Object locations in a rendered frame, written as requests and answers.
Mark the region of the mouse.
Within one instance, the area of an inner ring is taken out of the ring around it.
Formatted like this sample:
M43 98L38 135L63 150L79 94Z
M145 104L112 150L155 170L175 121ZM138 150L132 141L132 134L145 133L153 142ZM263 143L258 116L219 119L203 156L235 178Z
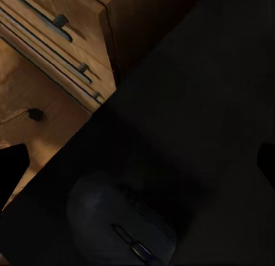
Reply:
M133 187L89 173L66 200L70 231L94 266L167 266L176 234Z

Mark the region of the swivel chair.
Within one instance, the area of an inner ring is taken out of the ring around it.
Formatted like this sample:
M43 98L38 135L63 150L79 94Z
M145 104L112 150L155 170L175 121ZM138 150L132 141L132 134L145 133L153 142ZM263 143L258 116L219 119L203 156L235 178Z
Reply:
M24 107L17 109L16 111L14 111L12 113L7 114L7 115L3 116L2 118L0 118L0 126L7 123L8 121L13 120L17 116L19 116L25 112L28 112L29 117L38 121L38 122L41 120L42 116L44 115L44 113L39 109L36 109L36 108L30 109L28 106L24 106ZM14 197L15 197L15 194L12 193L9 198L9 201L11 201Z

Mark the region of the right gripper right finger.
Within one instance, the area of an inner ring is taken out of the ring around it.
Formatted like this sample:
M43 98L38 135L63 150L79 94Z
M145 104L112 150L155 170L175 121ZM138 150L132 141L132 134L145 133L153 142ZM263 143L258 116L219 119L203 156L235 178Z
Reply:
M275 190L275 146L262 143L258 152L257 164Z

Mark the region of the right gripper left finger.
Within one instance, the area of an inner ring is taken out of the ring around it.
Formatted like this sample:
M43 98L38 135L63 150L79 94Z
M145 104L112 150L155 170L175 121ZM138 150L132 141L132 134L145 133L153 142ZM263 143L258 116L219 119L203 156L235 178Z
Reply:
M30 165L24 143L0 150L0 212Z

